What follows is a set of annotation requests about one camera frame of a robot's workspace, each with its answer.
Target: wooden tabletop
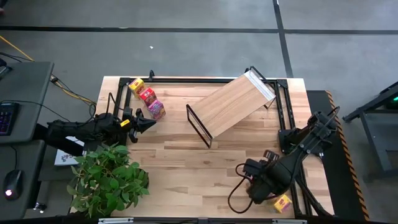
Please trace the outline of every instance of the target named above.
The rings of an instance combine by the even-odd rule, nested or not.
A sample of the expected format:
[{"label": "wooden tabletop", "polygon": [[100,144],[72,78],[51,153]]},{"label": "wooden tabletop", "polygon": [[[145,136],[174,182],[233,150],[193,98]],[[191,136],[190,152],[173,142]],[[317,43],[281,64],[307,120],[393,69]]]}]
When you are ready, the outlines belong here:
[{"label": "wooden tabletop", "polygon": [[[104,77],[99,93],[97,113],[106,111],[108,94],[116,97],[120,77]],[[311,116],[310,106],[301,78],[287,79],[296,126],[306,126]],[[153,88],[163,102],[166,115],[144,134],[138,135],[138,143],[127,140],[133,161],[149,172],[149,192],[140,198],[138,206],[125,211],[115,211],[118,217],[224,217],[224,218],[292,218],[293,208],[277,213],[270,203],[253,204],[244,214],[229,209],[227,196],[241,180],[235,174],[237,164],[247,158],[260,160],[266,149],[280,154],[277,132],[280,129],[276,103],[250,114],[213,140],[208,149],[187,121],[187,103],[194,104],[216,91],[220,83],[146,83]],[[124,107],[126,88],[121,107]],[[284,114],[284,94],[281,92]],[[144,104],[131,98],[134,112],[142,108],[150,118]],[[310,155],[304,162],[307,185],[314,196],[330,213],[333,213],[325,171],[319,158]],[[231,204],[237,210],[244,209],[250,199],[246,183],[235,191]],[[305,212],[301,191],[298,191],[300,208]]]}]

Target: black wire frame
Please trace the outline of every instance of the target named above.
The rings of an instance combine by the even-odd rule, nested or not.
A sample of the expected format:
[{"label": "black wire frame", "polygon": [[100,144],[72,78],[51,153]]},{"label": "black wire frame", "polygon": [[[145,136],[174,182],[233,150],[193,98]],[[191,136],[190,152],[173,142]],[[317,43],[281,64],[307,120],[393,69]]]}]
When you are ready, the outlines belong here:
[{"label": "black wire frame", "polygon": [[[282,108],[282,103],[281,103],[281,96],[279,94],[279,88],[283,88],[284,98],[286,101],[287,116],[289,117],[289,123],[290,123],[291,128],[294,128],[295,122],[294,122],[293,109],[292,109],[292,104],[291,104],[291,100],[290,100],[289,87],[287,85],[287,80],[286,79],[265,79],[261,75],[261,73],[259,73],[257,70],[256,70],[256,72],[258,74],[260,74],[260,77],[261,77],[261,80],[263,83],[269,84],[271,87],[273,87],[274,90],[278,90],[278,92],[275,91],[277,93],[275,95],[276,95],[278,117],[279,117],[279,123],[280,123],[281,129],[285,129],[285,119],[284,119],[283,108]],[[117,106],[120,106],[123,88],[128,88],[128,86],[126,84],[132,82],[135,78],[141,78],[145,83],[229,83],[235,79],[234,77],[225,77],[225,78],[224,77],[222,77],[222,78],[221,77],[220,78],[155,77],[153,75],[153,72],[148,77],[121,77],[119,79],[119,83],[118,83],[118,91],[117,91],[117,95],[116,95],[116,103],[115,103],[115,107],[113,110],[113,115],[115,115],[115,116],[118,115],[119,109]],[[208,131],[205,128],[203,130],[204,130],[204,132],[206,132],[206,135],[208,135],[208,137],[210,137],[212,139],[211,134],[208,133]],[[195,128],[195,131],[201,136],[202,140],[204,140],[204,137],[199,133],[199,131],[196,128]],[[302,178],[302,181],[305,184],[307,184],[305,181],[304,175],[301,175],[301,178]],[[299,199],[297,196],[297,189],[296,189],[295,185],[291,186],[290,191],[292,194],[292,204],[293,204],[293,208],[294,208],[294,215],[295,215],[295,217],[297,217],[297,216],[302,215],[302,212],[299,207]],[[303,197],[304,197],[304,202],[305,202],[305,214],[307,216],[312,216],[312,210],[311,210],[309,201],[305,195],[303,195]]]}]

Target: gray floor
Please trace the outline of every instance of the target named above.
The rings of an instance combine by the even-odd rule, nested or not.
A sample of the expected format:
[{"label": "gray floor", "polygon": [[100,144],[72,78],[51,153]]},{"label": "gray floor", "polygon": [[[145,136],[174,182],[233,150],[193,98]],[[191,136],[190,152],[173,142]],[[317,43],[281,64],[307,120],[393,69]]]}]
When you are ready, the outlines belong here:
[{"label": "gray floor", "polygon": [[[398,29],[396,0],[279,0],[286,29]],[[0,24],[275,29],[272,0],[10,0]],[[78,33],[1,31],[35,60],[55,62],[54,74],[96,100],[105,75],[233,76],[255,65],[286,77],[278,34]],[[286,35],[293,75],[308,90],[330,90],[340,116],[397,81],[396,35]],[[18,54],[4,42],[2,52]],[[85,104],[50,85],[45,105],[69,119],[88,117]],[[40,122],[57,117],[43,110]],[[377,170],[359,121],[343,124],[358,177]],[[364,183],[371,220],[398,223],[398,179]],[[63,186],[53,183],[43,215],[68,212]],[[39,216],[32,211],[27,217]]]}]

